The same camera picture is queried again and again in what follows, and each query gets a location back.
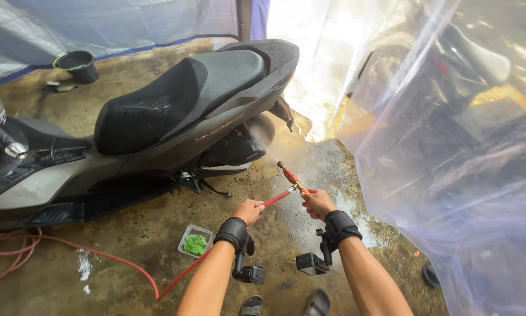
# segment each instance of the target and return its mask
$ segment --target hand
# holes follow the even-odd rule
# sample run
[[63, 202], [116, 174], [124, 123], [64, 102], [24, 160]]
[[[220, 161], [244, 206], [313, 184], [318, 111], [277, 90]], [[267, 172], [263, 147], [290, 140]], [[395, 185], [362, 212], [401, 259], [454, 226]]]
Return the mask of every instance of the hand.
[[259, 219], [259, 213], [265, 209], [263, 203], [263, 201], [245, 200], [238, 204], [231, 216], [243, 219], [248, 227], [252, 226]]
[[328, 192], [318, 189], [307, 190], [309, 193], [300, 192], [300, 196], [304, 199], [302, 206], [306, 208], [311, 218], [325, 221], [325, 216], [329, 212], [337, 210], [337, 206], [333, 204]]

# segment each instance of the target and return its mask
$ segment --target wet floor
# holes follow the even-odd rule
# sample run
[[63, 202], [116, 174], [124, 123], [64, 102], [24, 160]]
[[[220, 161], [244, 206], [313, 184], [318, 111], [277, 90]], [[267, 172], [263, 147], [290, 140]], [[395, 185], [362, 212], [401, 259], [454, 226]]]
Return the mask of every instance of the wet floor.
[[[60, 80], [65, 74], [35, 71], [1, 86], [0, 97], [9, 115], [43, 118], [74, 136], [90, 135], [108, 99], [144, 86], [183, 57], [209, 52], [215, 45], [221, 43], [199, 39], [98, 61], [98, 82], [63, 94], [42, 88], [47, 80]], [[419, 275], [425, 256], [416, 257], [409, 241], [366, 212], [353, 157], [343, 145], [337, 140], [305, 142], [298, 129], [289, 133], [284, 122], [268, 115], [276, 126], [268, 154], [242, 174], [209, 179], [214, 187], [232, 191], [232, 198], [181, 190], [178, 196], [168, 193], [103, 219], [47, 233], [129, 259], [164, 287], [193, 262], [193, 257], [177, 251], [186, 227], [194, 224], [216, 232], [239, 202], [268, 200], [286, 190], [289, 183], [276, 167], [276, 161], [282, 160], [304, 186], [328, 190], [338, 207], [353, 216], [365, 245], [400, 286], [414, 315], [448, 314], [441, 291], [429, 289]], [[250, 228], [256, 252], [245, 264], [262, 265], [265, 284], [231, 279], [222, 315], [237, 315], [243, 300], [255, 293], [264, 298], [264, 315], [302, 315], [315, 288], [329, 293], [330, 315], [359, 315], [338, 253], [333, 256], [332, 271], [324, 276], [296, 270], [296, 255], [309, 251], [321, 255], [315, 229], [323, 223], [309, 218], [301, 201], [296, 195], [286, 197], [268, 207]], [[43, 241], [28, 263], [0, 281], [0, 315], [174, 315], [189, 278], [156, 304], [151, 286], [136, 270]]]

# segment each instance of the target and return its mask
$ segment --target motorcycle seat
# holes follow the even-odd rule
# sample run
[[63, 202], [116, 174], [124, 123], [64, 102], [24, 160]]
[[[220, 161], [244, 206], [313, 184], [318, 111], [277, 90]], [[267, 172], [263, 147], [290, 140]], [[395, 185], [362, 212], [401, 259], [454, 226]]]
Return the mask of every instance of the motorcycle seat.
[[453, 24], [449, 23], [444, 33], [445, 38], [452, 41], [451, 44], [467, 58], [488, 84], [500, 86], [505, 83], [511, 70], [511, 62], [508, 58], [478, 46]]
[[155, 145], [264, 77], [263, 58], [247, 50], [189, 56], [152, 83], [107, 101], [94, 141], [105, 155], [133, 154]]

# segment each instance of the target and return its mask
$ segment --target kickstand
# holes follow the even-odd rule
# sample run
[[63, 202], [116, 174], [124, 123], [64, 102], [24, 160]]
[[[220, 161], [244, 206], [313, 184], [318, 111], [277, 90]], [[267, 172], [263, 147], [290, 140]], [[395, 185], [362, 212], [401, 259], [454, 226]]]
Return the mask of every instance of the kickstand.
[[227, 191], [227, 192], [221, 192], [221, 191], [219, 191], [219, 190], [216, 190], [216, 189], [214, 189], [213, 186], [211, 186], [211, 185], [210, 185], [208, 182], [206, 182], [206, 180], [204, 180], [204, 179], [199, 179], [198, 184], [199, 184], [199, 186], [201, 187], [202, 190], [204, 189], [204, 187], [207, 187], [207, 188], [209, 188], [209, 190], [213, 191], [214, 193], [216, 193], [216, 194], [218, 194], [218, 195], [231, 197], [231, 192], [230, 192], [230, 191]]

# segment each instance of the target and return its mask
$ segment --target green cloth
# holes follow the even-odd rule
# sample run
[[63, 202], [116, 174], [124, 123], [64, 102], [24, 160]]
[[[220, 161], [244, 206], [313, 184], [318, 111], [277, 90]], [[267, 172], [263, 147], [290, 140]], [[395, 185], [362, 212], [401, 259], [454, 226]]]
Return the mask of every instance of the green cloth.
[[189, 235], [185, 237], [185, 245], [183, 245], [183, 249], [185, 249], [186, 252], [194, 255], [202, 255], [204, 254], [205, 248], [206, 241], [203, 236]]

